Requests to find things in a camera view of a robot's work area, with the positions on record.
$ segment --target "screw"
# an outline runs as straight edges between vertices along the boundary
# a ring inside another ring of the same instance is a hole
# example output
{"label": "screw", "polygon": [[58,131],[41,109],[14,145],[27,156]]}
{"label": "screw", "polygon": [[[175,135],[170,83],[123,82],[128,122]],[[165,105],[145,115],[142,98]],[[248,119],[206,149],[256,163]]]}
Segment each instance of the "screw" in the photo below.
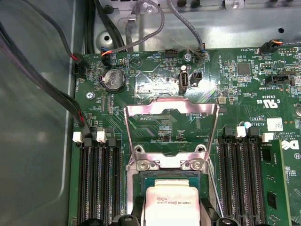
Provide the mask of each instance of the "screw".
{"label": "screw", "polygon": [[238,6],[239,6],[239,1],[236,0],[232,3],[233,8],[237,8]]}
{"label": "screw", "polygon": [[152,6],[151,6],[151,5],[148,5],[148,6],[146,7],[146,12],[148,12],[148,13],[151,13],[151,12],[152,12]]}
{"label": "screw", "polygon": [[88,100],[93,100],[93,99],[95,98],[95,93],[93,93],[93,92],[88,92],[88,93],[86,94],[86,98],[87,98]]}
{"label": "screw", "polygon": [[147,170],[148,167],[149,167],[148,162],[146,162],[146,161],[140,161],[140,162],[139,162],[139,168],[140,168],[141,170]]}
{"label": "screw", "polygon": [[191,56],[190,53],[186,53],[186,54],[184,55],[184,60],[185,60],[185,61],[189,62],[191,59],[192,59],[192,56]]}
{"label": "screw", "polygon": [[232,221],[229,219],[224,219],[224,220],[222,220],[222,222],[226,225],[232,225]]}
{"label": "screw", "polygon": [[193,163],[192,163],[192,168],[194,170],[200,170],[203,166],[203,163],[201,163],[200,160],[195,160]]}

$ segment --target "gray cable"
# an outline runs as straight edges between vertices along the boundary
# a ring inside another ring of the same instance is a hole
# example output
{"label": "gray cable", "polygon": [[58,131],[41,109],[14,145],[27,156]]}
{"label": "gray cable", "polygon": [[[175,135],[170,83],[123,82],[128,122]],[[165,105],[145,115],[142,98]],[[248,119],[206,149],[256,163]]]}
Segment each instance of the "gray cable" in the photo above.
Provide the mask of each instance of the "gray cable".
{"label": "gray cable", "polygon": [[186,25],[186,27],[193,33],[194,37],[196,37],[197,41],[198,41],[198,47],[200,50],[203,50],[203,42],[202,39],[199,35],[199,33],[197,32],[197,30],[195,29],[195,27],[188,21],[186,20],[174,7],[174,5],[172,4],[171,0],[166,0],[167,5],[169,7],[169,9],[172,11],[172,13],[183,22],[183,24]]}
{"label": "gray cable", "polygon": [[112,49],[112,53],[117,53],[117,52],[123,51],[123,50],[125,50],[127,48],[132,48],[134,46],[137,46],[137,45],[145,42],[147,39],[149,39],[149,38],[151,38],[151,37],[159,34],[162,31],[163,26],[164,26],[164,22],[165,22],[164,12],[162,11],[162,9],[156,3],[152,2],[151,0],[138,0],[137,3],[136,3],[136,5],[139,4],[140,2],[146,2],[146,3],[152,5],[153,7],[155,7],[158,10],[158,12],[161,15],[161,24],[160,24],[160,27],[155,32],[146,35],[145,37],[143,37],[142,39],[140,39],[138,41],[135,41],[135,42],[133,42],[133,43],[131,43],[129,45],[126,45],[124,47]]}
{"label": "gray cable", "polygon": [[[142,1],[136,2],[131,14],[138,15],[142,4],[143,4]],[[135,26],[136,26],[136,23],[134,21],[129,21],[129,20],[127,21],[127,25],[126,25],[126,43],[127,43],[127,45],[133,43],[131,29]],[[133,47],[127,48],[128,53],[133,53],[133,51],[134,51]]]}
{"label": "gray cable", "polygon": [[290,43],[283,43],[282,45],[299,45],[299,44],[301,44],[301,41],[290,42]]}

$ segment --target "cable connector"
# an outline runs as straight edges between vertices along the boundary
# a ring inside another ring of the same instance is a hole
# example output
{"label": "cable connector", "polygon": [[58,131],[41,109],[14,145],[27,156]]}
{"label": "cable connector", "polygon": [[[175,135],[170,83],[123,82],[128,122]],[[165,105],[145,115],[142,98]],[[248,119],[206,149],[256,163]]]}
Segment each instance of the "cable connector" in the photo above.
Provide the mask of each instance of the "cable connector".
{"label": "cable connector", "polygon": [[90,64],[84,59],[81,54],[73,53],[71,57],[75,62],[73,74],[83,78],[85,75],[85,70],[86,68],[90,67]]}

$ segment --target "usb port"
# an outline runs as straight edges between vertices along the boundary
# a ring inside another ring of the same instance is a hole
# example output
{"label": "usb port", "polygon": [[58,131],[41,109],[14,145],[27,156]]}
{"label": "usb port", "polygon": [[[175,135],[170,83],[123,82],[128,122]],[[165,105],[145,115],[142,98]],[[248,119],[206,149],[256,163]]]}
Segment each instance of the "usb port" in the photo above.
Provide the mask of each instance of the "usb port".
{"label": "usb port", "polygon": [[180,73],[180,85],[182,87],[188,87],[188,74],[187,72]]}

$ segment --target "black connector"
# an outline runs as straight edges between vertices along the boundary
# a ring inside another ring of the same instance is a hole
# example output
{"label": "black connector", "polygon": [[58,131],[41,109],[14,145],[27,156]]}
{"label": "black connector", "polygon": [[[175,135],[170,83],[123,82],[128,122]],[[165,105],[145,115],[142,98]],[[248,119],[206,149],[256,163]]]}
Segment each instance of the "black connector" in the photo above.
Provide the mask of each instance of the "black connector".
{"label": "black connector", "polygon": [[79,78],[84,78],[86,68],[89,68],[90,64],[83,58],[81,54],[73,53],[72,55],[76,58],[73,58],[75,61],[73,74]]}
{"label": "black connector", "polygon": [[257,136],[259,136],[259,129],[255,126],[251,126],[248,129],[247,135],[248,135],[248,137],[257,137]]}
{"label": "black connector", "polygon": [[231,126],[225,126],[224,131],[222,133],[222,138],[232,137],[234,135],[233,129]]}
{"label": "black connector", "polygon": [[191,86],[198,86],[198,83],[203,79],[202,72],[194,72],[191,75]]}
{"label": "black connector", "polygon": [[165,58],[177,58],[178,56],[179,56],[179,51],[177,48],[165,50]]}
{"label": "black connector", "polygon": [[290,75],[271,75],[264,80],[265,86],[288,84],[292,85],[293,80]]}
{"label": "black connector", "polygon": [[281,46],[279,42],[282,42],[282,39],[270,40],[269,42],[264,43],[263,46],[259,48],[259,53],[262,55],[276,52]]}
{"label": "black connector", "polygon": [[104,56],[102,56],[102,63],[105,67],[111,67],[111,55],[110,54],[106,54]]}

